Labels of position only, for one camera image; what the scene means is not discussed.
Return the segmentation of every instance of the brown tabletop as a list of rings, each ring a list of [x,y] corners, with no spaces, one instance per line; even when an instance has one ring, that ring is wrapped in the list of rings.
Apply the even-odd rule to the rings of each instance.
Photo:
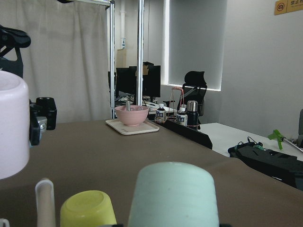
[[[106,192],[118,223],[127,225],[136,177],[152,163],[177,161],[207,170],[214,178],[220,223],[233,227],[303,226],[303,192],[224,157],[176,133],[124,136],[105,121],[57,124],[31,148],[28,165],[0,180],[0,218],[12,227],[36,226],[35,185],[54,183],[57,226],[60,207],[87,190]]]

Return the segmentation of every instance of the curtain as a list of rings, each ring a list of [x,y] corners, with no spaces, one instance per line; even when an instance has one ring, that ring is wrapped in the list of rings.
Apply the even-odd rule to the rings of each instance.
[[[31,38],[21,55],[33,102],[37,97],[53,97],[57,122],[111,117],[105,6],[2,0],[0,24],[23,30]]]

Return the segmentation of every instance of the green clamp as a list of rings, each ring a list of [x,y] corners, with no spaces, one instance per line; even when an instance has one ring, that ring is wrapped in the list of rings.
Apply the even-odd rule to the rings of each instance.
[[[282,150],[282,141],[283,141],[283,138],[285,138],[277,129],[275,129],[273,131],[273,134],[270,134],[267,136],[267,138],[269,138],[270,140],[274,140],[276,139],[278,141],[278,145],[279,145],[279,148],[280,150]]]

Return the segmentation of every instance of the tray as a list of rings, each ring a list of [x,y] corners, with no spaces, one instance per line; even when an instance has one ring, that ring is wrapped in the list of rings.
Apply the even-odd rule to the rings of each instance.
[[[152,131],[158,131],[159,127],[147,121],[142,122],[138,126],[127,126],[124,125],[118,119],[112,119],[105,121],[106,124],[117,130],[122,135],[134,135],[134,134],[141,134],[147,133]]]

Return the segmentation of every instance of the yellow sign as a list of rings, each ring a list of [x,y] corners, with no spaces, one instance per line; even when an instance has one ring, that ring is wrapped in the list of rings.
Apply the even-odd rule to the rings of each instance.
[[[275,15],[303,9],[303,0],[281,0],[275,3]]]

